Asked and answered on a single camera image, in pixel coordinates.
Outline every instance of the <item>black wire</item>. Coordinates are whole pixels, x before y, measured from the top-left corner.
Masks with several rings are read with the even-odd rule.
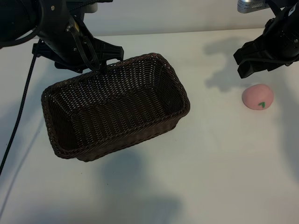
[[[84,61],[84,63],[87,65],[87,67],[88,67],[91,71],[98,71],[98,70],[100,70],[100,62],[99,62],[99,60],[98,60],[97,54],[95,53],[94,48],[93,48],[93,45],[91,44],[90,40],[89,40],[88,38],[84,38],[84,41],[86,42],[86,44],[87,44],[87,46],[88,46],[88,48],[89,48],[89,50],[90,50],[90,52],[91,52],[91,54],[92,54],[93,61],[95,62],[95,66],[93,66],[93,65],[89,62],[89,60],[88,60],[88,58],[87,58],[87,56],[86,56],[86,54],[85,54],[85,52],[84,52],[84,48],[83,48],[83,46],[82,46],[82,44],[81,44],[81,41],[80,41],[80,39],[79,39],[78,32],[76,31],[76,29],[71,28],[71,29],[70,29],[70,32],[71,32],[71,34],[72,34],[72,36],[73,36],[73,38],[74,38],[74,40],[75,40],[75,42],[76,42],[76,46],[77,46],[77,48],[78,48],[78,50],[79,50],[79,53],[80,53],[80,55],[81,55],[81,58],[82,58],[82,60]]]
[[[41,8],[41,18],[40,18],[40,22],[39,22],[38,26],[35,28],[35,30],[33,30],[30,34],[28,34],[27,36],[25,36],[23,38],[13,40],[13,41],[0,42],[0,49],[3,48],[3,47],[12,47],[12,46],[20,45],[22,43],[30,41],[42,30],[43,24],[44,24],[44,18],[45,18],[44,1],[39,0],[39,5],[40,5],[40,8]]]
[[[37,34],[40,31],[40,29],[42,28],[42,25],[43,25],[43,21],[44,21],[44,4],[43,4],[43,0],[39,0],[39,2],[40,2],[41,11],[42,11],[42,16],[41,16],[41,21],[40,21],[40,24],[38,25],[38,27],[31,34],[29,34],[28,36],[26,36],[24,38],[21,38],[19,40],[15,40],[13,42],[0,42],[0,49],[2,47],[6,47],[5,45],[8,44],[8,43],[13,44],[12,46],[15,46],[15,45],[24,43],[26,41],[29,41],[30,39],[27,40],[28,38],[31,38],[31,36],[33,34],[35,34],[35,33]],[[79,4],[78,6],[71,9],[70,11],[74,11],[78,8],[81,8],[81,7],[84,7],[86,5],[96,3],[96,2],[97,2],[96,0],[92,0],[92,1],[88,1],[88,2],[85,2],[85,3]],[[34,68],[34,65],[36,63],[36,58],[37,58],[37,54],[34,54],[33,58],[32,58],[32,62],[31,62],[31,66],[30,66],[30,69],[29,69],[29,73],[28,73],[28,76],[27,76],[27,80],[26,80],[26,84],[25,84],[25,88],[24,88],[24,92],[23,92],[23,97],[22,97],[22,101],[21,101],[21,105],[20,105],[20,109],[19,109],[19,114],[18,114],[17,120],[15,122],[14,130],[13,130],[11,136],[10,136],[9,143],[7,145],[6,151],[4,153],[4,156],[3,156],[3,159],[2,159],[2,162],[1,162],[1,165],[0,165],[0,175],[3,171],[4,164],[6,162],[10,147],[11,147],[13,141],[14,141],[14,136],[17,132],[17,129],[18,129],[18,126],[19,126],[19,123],[20,123],[20,120],[21,120],[21,116],[22,116],[22,112],[23,112],[23,108],[24,108],[24,104],[25,104],[25,99],[26,99],[26,95],[27,95],[27,90],[28,90],[28,87],[29,87],[29,83],[30,83],[32,72],[33,72],[33,68]]]
[[[268,5],[270,6],[272,12],[274,13],[275,16],[278,16],[279,13],[281,12],[280,8],[273,2],[272,0],[266,0]]]
[[[22,97],[22,101],[21,101],[21,105],[20,105],[20,109],[19,109],[19,114],[18,114],[18,117],[17,117],[17,121],[15,122],[13,133],[10,136],[9,143],[8,143],[6,151],[4,153],[4,156],[3,156],[3,159],[2,159],[2,163],[0,165],[0,175],[2,173],[2,170],[3,170],[4,164],[5,164],[6,158],[8,156],[10,147],[11,147],[13,141],[14,141],[14,136],[15,136],[15,133],[17,132],[17,129],[18,129],[18,126],[19,126],[19,123],[20,123],[20,120],[21,120],[21,116],[22,116],[22,112],[23,112],[23,108],[24,108],[24,104],[25,104],[25,99],[26,99],[26,95],[27,95],[27,90],[28,90],[29,82],[30,82],[31,75],[32,75],[32,72],[33,72],[33,68],[34,68],[34,65],[36,63],[36,58],[37,58],[37,55],[34,54],[33,58],[32,58],[32,62],[31,62],[31,66],[30,66],[30,69],[29,69],[28,77],[27,77],[27,80],[26,80],[26,84],[25,84],[25,88],[24,88],[24,92],[23,92],[23,97]]]
[[[82,8],[84,6],[91,5],[91,4],[98,3],[98,2],[100,2],[100,0],[90,0],[90,1],[82,2],[82,3],[78,4],[78,5],[76,5],[74,8],[72,8],[70,10],[70,12],[74,11],[74,10],[76,10],[78,8]]]

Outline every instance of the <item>pink peach toy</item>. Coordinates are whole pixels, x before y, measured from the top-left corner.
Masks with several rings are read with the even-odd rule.
[[[265,110],[274,100],[273,91],[264,84],[253,85],[242,94],[243,103],[252,110]]]

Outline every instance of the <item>wicker basket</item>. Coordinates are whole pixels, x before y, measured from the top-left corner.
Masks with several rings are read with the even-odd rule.
[[[43,92],[42,106],[55,154],[82,161],[168,132],[190,110],[174,69],[159,54],[56,83]]]

